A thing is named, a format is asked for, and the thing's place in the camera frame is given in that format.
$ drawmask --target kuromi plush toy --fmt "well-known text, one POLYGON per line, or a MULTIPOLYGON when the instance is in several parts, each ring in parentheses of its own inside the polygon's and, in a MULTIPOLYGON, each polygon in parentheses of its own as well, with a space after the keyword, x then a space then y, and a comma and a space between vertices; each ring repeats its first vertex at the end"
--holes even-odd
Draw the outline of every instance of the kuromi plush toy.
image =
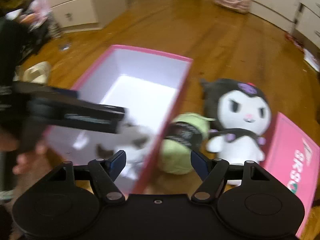
MULTIPOLYGON (((201 84, 205 116, 215 119, 207 150, 230 164, 263 161, 265 155, 260 145, 265 139, 260 136, 270 125, 271 111, 262 91, 252 84, 232 79, 218 79, 212 83, 201 80, 201 84)), ((239 185, 240 181, 228 183, 239 185)))

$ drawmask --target plush toy face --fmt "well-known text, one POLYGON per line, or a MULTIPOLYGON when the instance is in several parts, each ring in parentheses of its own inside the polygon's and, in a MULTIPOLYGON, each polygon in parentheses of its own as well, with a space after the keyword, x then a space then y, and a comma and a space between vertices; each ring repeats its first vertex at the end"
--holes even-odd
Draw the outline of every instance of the plush toy face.
POLYGON ((261 135, 270 125, 271 112, 261 97, 233 90, 219 98, 217 117, 225 129, 241 128, 261 135))

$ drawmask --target drawer knob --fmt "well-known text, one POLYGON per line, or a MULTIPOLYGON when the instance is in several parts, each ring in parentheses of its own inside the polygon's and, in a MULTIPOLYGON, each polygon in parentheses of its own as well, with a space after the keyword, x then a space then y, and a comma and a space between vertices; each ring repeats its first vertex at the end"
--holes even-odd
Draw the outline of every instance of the drawer knob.
POLYGON ((65 15, 69 21, 72 21, 72 13, 66 13, 65 15))

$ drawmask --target plush toy mouth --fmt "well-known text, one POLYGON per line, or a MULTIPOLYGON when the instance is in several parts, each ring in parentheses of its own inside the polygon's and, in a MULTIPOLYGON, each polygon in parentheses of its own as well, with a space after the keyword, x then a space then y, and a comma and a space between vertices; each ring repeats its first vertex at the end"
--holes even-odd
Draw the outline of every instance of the plush toy mouth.
POLYGON ((256 120, 254 120, 254 119, 248 119, 248 118, 244 118, 243 120, 244 120, 245 122, 250 122, 250 123, 256 121, 256 120))

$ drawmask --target pink box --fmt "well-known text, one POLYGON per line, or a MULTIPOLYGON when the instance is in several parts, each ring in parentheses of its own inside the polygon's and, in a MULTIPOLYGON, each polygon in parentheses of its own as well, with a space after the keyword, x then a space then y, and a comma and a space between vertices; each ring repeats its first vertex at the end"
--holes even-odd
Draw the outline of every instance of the pink box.
MULTIPOLYGON (((115 181, 122 192, 143 193, 147 186, 164 130, 177 114, 191 63, 190 58, 171 53, 112 45, 72 87, 82 100, 127 108, 127 117, 150 131, 143 166, 126 166, 115 181)), ((112 149, 118 140, 115 134, 58 126, 45 137, 52 149, 75 165, 97 158, 97 144, 112 149)))
POLYGON ((285 115, 278 113, 266 135, 264 169, 288 187, 302 201, 304 220, 296 234, 299 237, 313 202, 319 170, 319 146, 285 115))

